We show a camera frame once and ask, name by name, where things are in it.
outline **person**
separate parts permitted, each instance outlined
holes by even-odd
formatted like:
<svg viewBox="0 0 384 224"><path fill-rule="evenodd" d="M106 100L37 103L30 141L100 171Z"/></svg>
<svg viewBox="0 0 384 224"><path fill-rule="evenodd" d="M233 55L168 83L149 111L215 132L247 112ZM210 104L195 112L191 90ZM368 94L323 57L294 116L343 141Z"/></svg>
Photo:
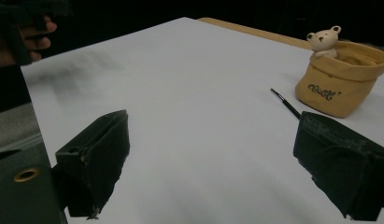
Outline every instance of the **person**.
<svg viewBox="0 0 384 224"><path fill-rule="evenodd" d="M46 31L37 31L33 26L20 27L20 33L24 39L25 47L29 50L29 55L33 62L41 60L41 54L38 52L42 49L47 49L50 47L50 39L46 36L43 36L38 39L30 39L30 37L37 35L45 35L54 32L57 29L57 24L51 21L51 18L48 16L44 17L46 22ZM0 67L6 67L14 65L16 62L12 56L10 49L7 47L5 39L0 35Z"/></svg>

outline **teddy bear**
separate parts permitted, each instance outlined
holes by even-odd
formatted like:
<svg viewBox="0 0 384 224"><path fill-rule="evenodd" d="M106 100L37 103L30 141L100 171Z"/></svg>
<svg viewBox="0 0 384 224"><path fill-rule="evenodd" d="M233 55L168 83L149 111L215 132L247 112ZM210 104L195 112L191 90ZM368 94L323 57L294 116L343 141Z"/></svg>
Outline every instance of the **teddy bear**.
<svg viewBox="0 0 384 224"><path fill-rule="evenodd" d="M327 55L328 57L337 57L337 52L334 48L338 41L338 34L341 27L336 25L330 30L323 30L316 33L309 33L307 41L310 43L312 49L315 51L316 57Z"/></svg>

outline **fabric pouch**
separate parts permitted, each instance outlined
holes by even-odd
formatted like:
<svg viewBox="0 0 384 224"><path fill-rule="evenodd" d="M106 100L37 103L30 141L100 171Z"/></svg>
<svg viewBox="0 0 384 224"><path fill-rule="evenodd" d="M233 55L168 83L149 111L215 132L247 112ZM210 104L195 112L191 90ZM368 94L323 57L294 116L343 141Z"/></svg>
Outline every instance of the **fabric pouch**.
<svg viewBox="0 0 384 224"><path fill-rule="evenodd" d="M339 41L337 58L313 53L296 97L319 112L345 118L360 105L384 73L384 51Z"/></svg>

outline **dark background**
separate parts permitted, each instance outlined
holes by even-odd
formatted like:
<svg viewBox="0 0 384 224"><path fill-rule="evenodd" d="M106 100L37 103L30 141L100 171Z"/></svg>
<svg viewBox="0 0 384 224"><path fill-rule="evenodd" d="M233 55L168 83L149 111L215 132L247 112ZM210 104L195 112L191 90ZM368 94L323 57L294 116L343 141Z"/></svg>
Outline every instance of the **dark background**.
<svg viewBox="0 0 384 224"><path fill-rule="evenodd" d="M55 17L58 30L44 57L180 17L211 17L306 39L310 32L340 25L340 38L384 47L384 0L125 1L71 0L74 14Z"/></svg>

